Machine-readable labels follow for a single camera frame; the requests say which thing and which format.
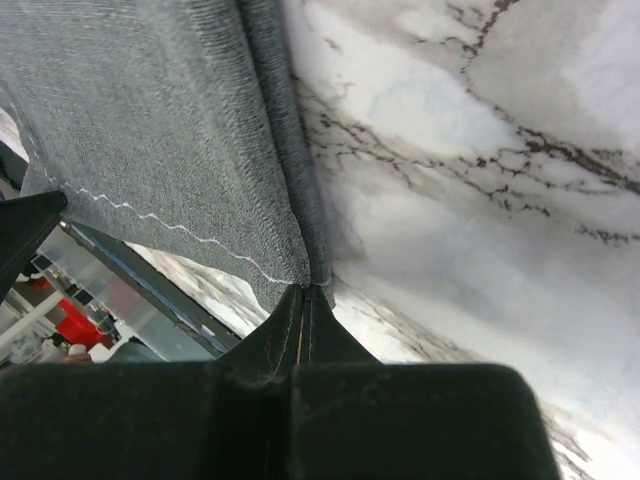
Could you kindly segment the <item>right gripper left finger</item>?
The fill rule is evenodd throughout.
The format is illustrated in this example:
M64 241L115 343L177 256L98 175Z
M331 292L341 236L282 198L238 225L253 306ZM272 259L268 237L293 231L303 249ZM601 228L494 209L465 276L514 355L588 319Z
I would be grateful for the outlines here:
M203 362L36 364L1 375L5 479L284 479L279 400L303 303Z

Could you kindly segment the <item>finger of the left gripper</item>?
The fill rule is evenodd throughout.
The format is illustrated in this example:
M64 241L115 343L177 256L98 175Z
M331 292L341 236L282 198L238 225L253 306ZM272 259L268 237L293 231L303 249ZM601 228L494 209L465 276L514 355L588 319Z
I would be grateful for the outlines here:
M61 191L1 202L1 300L37 248L59 224L66 205Z

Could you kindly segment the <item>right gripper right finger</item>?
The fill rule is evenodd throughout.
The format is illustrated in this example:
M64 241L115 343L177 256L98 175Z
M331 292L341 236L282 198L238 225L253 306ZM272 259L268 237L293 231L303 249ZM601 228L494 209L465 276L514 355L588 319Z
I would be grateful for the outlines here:
M535 396L514 369L374 359L307 292L289 383L293 479L555 479Z

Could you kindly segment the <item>grey cloth napkin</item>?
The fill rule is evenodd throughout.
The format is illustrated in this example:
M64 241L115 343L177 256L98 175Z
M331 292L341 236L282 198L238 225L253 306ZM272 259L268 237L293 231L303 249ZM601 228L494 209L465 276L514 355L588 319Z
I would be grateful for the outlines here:
M274 1L5 1L1 106L26 195L246 281L333 291L325 222Z

